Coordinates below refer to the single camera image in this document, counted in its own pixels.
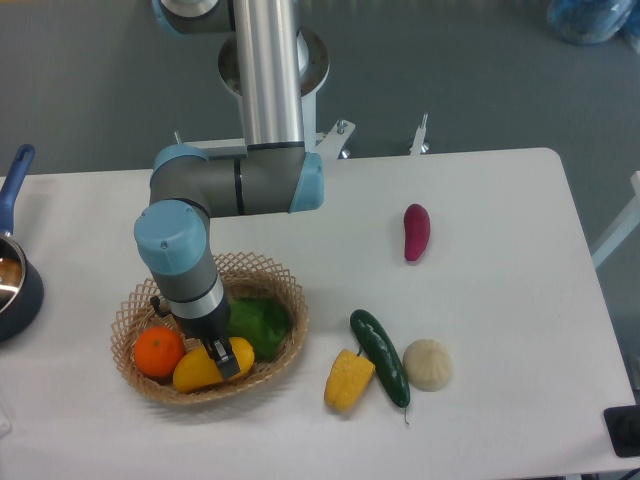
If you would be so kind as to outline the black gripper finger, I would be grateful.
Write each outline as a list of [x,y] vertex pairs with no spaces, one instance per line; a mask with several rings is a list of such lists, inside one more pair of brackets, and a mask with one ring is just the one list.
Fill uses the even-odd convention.
[[230,380],[240,373],[240,365],[228,337],[204,340],[203,346],[223,380]]

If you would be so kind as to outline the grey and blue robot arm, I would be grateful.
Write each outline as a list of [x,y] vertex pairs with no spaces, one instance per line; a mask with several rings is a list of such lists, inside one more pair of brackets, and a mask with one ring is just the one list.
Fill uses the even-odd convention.
[[211,220],[315,210],[324,200],[321,158],[306,148],[302,36],[291,1],[157,1],[153,8],[162,24],[181,34],[235,35],[245,154],[212,158],[184,143],[163,149],[148,207],[134,226],[139,255],[171,314],[229,379],[240,367],[210,250]]

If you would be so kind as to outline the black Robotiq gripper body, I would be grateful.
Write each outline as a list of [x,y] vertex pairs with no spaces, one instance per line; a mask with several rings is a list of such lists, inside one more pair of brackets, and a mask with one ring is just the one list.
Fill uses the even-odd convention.
[[205,306],[200,301],[195,305],[173,302],[172,314],[188,337],[197,338],[209,347],[219,343],[225,350],[230,348],[227,326],[231,308],[226,298],[216,307]]

